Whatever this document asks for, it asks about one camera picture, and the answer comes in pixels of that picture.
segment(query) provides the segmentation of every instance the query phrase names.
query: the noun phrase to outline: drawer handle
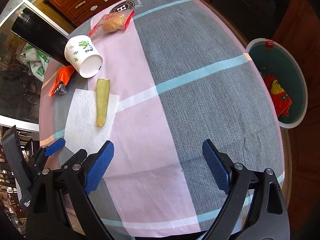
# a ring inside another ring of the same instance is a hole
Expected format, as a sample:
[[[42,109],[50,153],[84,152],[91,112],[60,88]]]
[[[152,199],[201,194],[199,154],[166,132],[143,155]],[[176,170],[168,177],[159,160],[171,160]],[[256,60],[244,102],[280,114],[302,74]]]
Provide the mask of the drawer handle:
[[[79,6],[83,5],[84,3],[85,3],[85,1],[83,1],[83,2],[81,2],[81,3],[79,3],[79,4],[77,4],[77,5],[76,5],[76,9],[77,9]]]

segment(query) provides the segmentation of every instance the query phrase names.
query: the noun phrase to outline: white paper towel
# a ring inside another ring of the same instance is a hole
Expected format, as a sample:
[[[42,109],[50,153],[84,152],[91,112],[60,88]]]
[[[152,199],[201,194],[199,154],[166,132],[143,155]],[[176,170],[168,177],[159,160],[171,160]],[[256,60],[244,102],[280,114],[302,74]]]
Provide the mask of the white paper towel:
[[[96,92],[76,89],[64,132],[66,147],[73,153],[80,149],[85,149],[88,154],[98,152],[109,139],[118,101],[119,96],[109,96],[106,123],[97,127]]]

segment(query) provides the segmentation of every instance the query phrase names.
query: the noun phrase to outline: light blue stripe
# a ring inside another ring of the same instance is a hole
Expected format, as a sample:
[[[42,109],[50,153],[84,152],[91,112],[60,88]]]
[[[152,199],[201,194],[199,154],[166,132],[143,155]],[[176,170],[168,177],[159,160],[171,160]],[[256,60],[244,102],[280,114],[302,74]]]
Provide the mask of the light blue stripe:
[[[64,138],[64,129],[53,134],[53,139]]]
[[[171,2],[171,3],[168,3],[168,4],[164,4],[164,5],[158,6],[158,7],[156,7],[156,8],[150,9],[150,10],[148,10],[148,11],[146,11],[146,12],[143,12],[143,13],[141,13],[141,14],[138,14],[138,15],[134,16],[133,19],[135,20],[135,19],[138,19],[138,18],[140,18],[140,17],[142,17],[142,16],[145,16],[145,15],[147,15],[147,14],[149,14],[149,13],[152,13],[152,12],[155,12],[155,11],[158,11],[158,10],[161,10],[161,9],[163,9],[163,8],[167,8],[167,7],[170,7],[170,6],[172,6],[172,5],[179,4],[179,3],[188,2],[188,1],[191,1],[191,0],[180,0],[180,1]]]
[[[197,70],[188,72],[186,74],[183,74],[181,76],[178,76],[176,78],[172,78],[170,80],[167,80],[165,82],[162,82],[158,85],[156,85],[156,89],[158,91],[158,94],[164,93],[170,89],[174,89],[176,87],[182,86],[184,84],[187,84],[189,82],[195,81],[199,78],[203,78],[206,76],[209,76],[215,72],[218,72],[223,69],[231,68],[234,66],[241,65],[243,63],[247,62],[247,59],[243,54],[240,56],[222,60],[219,62],[215,62],[211,65],[199,68]]]
[[[105,225],[124,228],[124,225],[122,224],[121,221],[109,220],[109,219],[104,219],[104,218],[100,218],[100,219],[101,219],[102,223],[104,223]]]
[[[282,173],[278,178],[278,182],[281,183],[284,180],[284,174]],[[245,198],[244,203],[243,203],[243,207],[250,205],[251,201],[252,201],[252,197],[253,195],[250,195],[248,197]],[[197,219],[198,222],[205,222],[211,219],[214,219],[218,216],[219,212],[220,212],[221,208],[201,214],[201,215],[197,215]],[[123,223],[121,221],[116,221],[116,220],[109,220],[109,219],[103,219],[101,218],[101,221],[105,224],[105,225],[110,225],[110,226],[115,226],[115,227],[124,227]]]

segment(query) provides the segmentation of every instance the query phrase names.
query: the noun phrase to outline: red label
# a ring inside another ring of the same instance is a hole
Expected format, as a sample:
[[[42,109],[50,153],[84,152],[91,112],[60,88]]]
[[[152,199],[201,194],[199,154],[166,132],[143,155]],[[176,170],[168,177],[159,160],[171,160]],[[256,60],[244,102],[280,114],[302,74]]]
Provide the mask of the red label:
[[[128,25],[129,25],[129,22],[130,22],[131,18],[133,17],[133,15],[134,15],[134,11],[132,11],[132,12],[129,14],[127,20],[125,21],[125,23],[124,23],[124,28],[123,28],[124,30],[127,29]]]
[[[264,48],[265,48],[265,49],[272,50],[274,44],[275,44],[275,43],[273,42],[273,40],[266,39],[266,43],[265,43],[265,45],[264,45]]]

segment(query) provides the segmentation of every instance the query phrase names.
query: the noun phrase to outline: white plastic bag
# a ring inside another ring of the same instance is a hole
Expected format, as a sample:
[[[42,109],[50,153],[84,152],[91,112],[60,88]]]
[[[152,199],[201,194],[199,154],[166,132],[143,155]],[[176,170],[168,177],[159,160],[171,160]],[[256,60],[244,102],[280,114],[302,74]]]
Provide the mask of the white plastic bag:
[[[39,55],[38,59],[41,61],[44,71],[47,71],[47,67],[49,64],[49,57],[46,56],[42,51],[37,49],[37,53]]]
[[[26,46],[26,61],[38,61],[38,52],[35,47],[31,45]]]
[[[33,75],[41,82],[44,81],[44,69],[41,62],[30,61],[30,68]]]

